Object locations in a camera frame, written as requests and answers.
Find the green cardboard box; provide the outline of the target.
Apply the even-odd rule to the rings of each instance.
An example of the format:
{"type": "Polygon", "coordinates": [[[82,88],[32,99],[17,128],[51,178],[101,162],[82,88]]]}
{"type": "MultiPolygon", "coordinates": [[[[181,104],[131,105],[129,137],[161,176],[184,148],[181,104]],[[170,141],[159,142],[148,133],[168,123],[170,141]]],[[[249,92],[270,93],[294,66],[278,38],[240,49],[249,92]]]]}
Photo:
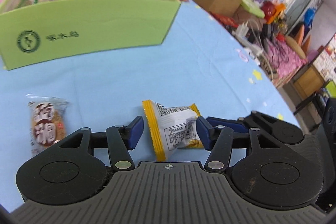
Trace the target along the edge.
{"type": "Polygon", "coordinates": [[[6,69],[85,53],[163,42],[179,0],[1,2],[1,59],[6,69]]]}

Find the yellow white snack packet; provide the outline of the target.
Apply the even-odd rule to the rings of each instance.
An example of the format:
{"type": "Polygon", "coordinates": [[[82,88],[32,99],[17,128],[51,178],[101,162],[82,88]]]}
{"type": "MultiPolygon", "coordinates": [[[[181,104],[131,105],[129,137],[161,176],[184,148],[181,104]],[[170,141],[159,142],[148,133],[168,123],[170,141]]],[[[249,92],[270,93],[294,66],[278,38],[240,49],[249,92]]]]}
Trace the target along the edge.
{"type": "Polygon", "coordinates": [[[196,121],[201,115],[196,104],[165,107],[158,102],[142,102],[157,161],[167,161],[179,148],[203,148],[196,121]]]}

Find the white power strip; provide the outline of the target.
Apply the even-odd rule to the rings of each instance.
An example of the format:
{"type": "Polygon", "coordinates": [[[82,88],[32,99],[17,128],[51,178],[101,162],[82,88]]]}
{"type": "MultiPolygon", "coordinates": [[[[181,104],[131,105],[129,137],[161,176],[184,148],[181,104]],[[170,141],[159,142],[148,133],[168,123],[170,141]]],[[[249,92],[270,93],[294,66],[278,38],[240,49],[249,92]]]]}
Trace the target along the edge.
{"type": "Polygon", "coordinates": [[[251,50],[251,52],[255,55],[255,56],[261,56],[263,54],[263,50],[257,46],[256,44],[252,44],[250,43],[247,38],[241,36],[240,34],[237,34],[236,32],[233,32],[234,37],[236,38],[236,40],[244,47],[249,48],[251,50]]]}

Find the blue cartoon tablecloth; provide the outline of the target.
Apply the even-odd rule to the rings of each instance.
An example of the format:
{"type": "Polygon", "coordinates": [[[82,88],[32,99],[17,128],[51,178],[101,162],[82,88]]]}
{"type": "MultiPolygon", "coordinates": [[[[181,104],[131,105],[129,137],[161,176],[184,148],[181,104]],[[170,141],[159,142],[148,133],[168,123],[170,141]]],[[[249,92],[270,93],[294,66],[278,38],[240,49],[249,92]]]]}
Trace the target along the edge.
{"type": "Polygon", "coordinates": [[[1,205],[21,206],[15,175],[31,157],[32,96],[68,102],[67,132],[128,124],[142,102],[196,104],[205,117],[237,119],[256,110],[296,124],[278,90],[241,45],[193,2],[183,3],[165,41],[1,70],[1,205]]]}

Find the small green box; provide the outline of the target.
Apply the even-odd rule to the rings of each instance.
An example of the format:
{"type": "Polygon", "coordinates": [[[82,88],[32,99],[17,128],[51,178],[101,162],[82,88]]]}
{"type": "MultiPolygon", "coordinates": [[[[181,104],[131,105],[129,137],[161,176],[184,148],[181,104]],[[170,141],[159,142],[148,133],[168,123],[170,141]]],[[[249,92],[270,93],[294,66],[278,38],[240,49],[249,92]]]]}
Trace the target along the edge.
{"type": "Polygon", "coordinates": [[[242,0],[241,6],[243,9],[250,14],[257,16],[258,18],[264,18],[265,13],[254,1],[251,0],[242,0]]]}

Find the small brown white packet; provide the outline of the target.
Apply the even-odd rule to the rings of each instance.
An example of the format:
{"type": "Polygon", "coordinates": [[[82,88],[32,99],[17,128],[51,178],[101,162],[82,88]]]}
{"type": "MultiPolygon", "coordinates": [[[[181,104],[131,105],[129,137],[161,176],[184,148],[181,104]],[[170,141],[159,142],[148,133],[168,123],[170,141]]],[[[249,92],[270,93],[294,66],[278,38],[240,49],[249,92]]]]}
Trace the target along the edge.
{"type": "Polygon", "coordinates": [[[64,114],[68,106],[65,99],[27,94],[30,111],[31,155],[36,156],[66,135],[64,114]]]}

